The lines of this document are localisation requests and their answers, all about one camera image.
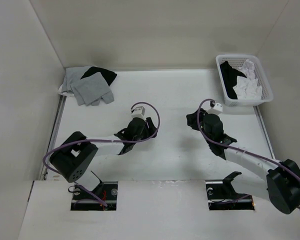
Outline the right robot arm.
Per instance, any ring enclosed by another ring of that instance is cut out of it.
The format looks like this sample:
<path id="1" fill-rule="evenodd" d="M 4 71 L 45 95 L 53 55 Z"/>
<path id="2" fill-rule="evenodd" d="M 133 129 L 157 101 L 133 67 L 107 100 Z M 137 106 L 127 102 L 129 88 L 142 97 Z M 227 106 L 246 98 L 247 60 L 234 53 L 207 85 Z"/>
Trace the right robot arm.
<path id="1" fill-rule="evenodd" d="M 300 168 L 291 159 L 279 161 L 240 148 L 237 140 L 225 134 L 223 123 L 211 110 L 202 108 L 186 115 L 187 125 L 202 134 L 211 152 L 226 162 L 232 162 L 261 178 L 261 183 L 239 180 L 241 171 L 232 171 L 218 184 L 217 191 L 235 202 L 244 195 L 269 201 L 283 214 L 300 207 Z"/>

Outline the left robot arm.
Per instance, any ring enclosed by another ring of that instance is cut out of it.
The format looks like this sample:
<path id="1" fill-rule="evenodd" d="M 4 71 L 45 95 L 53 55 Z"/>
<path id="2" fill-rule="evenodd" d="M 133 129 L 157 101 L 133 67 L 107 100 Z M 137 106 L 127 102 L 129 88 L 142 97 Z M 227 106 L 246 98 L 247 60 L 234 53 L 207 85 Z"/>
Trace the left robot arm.
<path id="1" fill-rule="evenodd" d="M 69 145 L 54 152 L 49 161 L 68 183 L 83 186 L 86 195 L 95 200 L 102 195 L 102 186 L 92 168 L 93 159 L 124 155 L 133 149 L 136 142 L 155 138 L 157 132 L 151 117 L 134 117 L 126 128 L 107 137 L 109 142 L 87 141 Z"/>

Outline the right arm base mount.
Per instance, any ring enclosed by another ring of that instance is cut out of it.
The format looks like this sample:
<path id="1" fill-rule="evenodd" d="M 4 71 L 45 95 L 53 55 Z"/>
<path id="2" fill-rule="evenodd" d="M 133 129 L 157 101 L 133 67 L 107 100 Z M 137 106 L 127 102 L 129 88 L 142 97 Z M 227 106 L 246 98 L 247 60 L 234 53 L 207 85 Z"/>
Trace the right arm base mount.
<path id="1" fill-rule="evenodd" d="M 239 171 L 234 171 L 224 179 L 208 180 L 205 182 L 210 211 L 255 210 L 252 196 L 237 193 L 232 186 L 232 181 L 241 174 Z"/>

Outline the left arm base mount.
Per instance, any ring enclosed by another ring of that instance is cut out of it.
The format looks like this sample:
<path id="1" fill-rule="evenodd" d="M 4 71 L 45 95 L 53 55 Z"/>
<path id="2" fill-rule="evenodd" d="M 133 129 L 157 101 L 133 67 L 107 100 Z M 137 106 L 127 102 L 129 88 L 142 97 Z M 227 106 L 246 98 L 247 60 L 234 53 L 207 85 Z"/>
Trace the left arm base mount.
<path id="1" fill-rule="evenodd" d="M 94 195 L 100 198 L 107 206 L 102 205 L 91 194 L 84 191 L 78 185 L 68 188 L 72 194 L 71 211 L 116 211 L 118 198 L 118 182 L 102 182 L 92 191 Z"/>

